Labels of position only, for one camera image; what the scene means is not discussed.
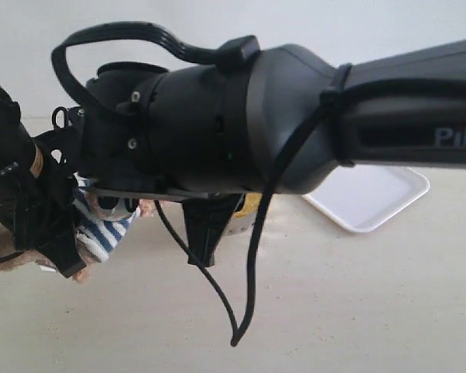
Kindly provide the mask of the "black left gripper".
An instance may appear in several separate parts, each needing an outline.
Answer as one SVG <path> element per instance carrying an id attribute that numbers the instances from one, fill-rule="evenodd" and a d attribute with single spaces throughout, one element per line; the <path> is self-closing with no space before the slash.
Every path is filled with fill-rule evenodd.
<path id="1" fill-rule="evenodd" d="M 0 135 L 0 223 L 15 253 L 36 250 L 35 264 L 70 278 L 86 268 L 72 208 L 85 110 L 58 106 L 50 120 L 52 128 L 34 138 Z"/>

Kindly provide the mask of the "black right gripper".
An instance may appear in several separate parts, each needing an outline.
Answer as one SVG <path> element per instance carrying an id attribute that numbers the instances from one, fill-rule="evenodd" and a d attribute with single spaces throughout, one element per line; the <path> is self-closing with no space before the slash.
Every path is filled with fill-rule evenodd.
<path id="1" fill-rule="evenodd" d="M 256 190 L 246 113 L 252 65 L 168 71 L 114 62 L 85 84 L 79 172 L 102 190 L 198 197 L 182 203 L 188 264 L 214 251 L 242 194 Z M 96 196 L 102 216 L 129 216 L 135 199 Z"/>

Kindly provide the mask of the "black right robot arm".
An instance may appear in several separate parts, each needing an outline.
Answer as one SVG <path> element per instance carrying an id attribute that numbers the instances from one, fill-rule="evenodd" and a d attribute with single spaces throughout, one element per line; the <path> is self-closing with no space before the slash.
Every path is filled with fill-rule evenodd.
<path id="1" fill-rule="evenodd" d="M 466 40 L 338 67 L 254 36 L 154 43 L 188 67 L 117 62 L 81 84 L 64 51 L 52 62 L 85 110 L 79 171 L 111 196 L 179 202 L 191 264 L 213 264 L 247 193 L 263 194 L 257 245 L 273 195 L 308 193 L 338 167 L 466 169 Z"/>

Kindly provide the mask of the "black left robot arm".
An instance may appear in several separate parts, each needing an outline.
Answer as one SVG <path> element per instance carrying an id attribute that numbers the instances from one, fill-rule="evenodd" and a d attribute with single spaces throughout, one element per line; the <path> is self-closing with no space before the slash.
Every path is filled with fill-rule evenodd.
<path id="1" fill-rule="evenodd" d="M 77 181 L 21 122 L 0 86 L 0 270 L 46 260 L 64 277 L 85 268 L 72 207 Z"/>

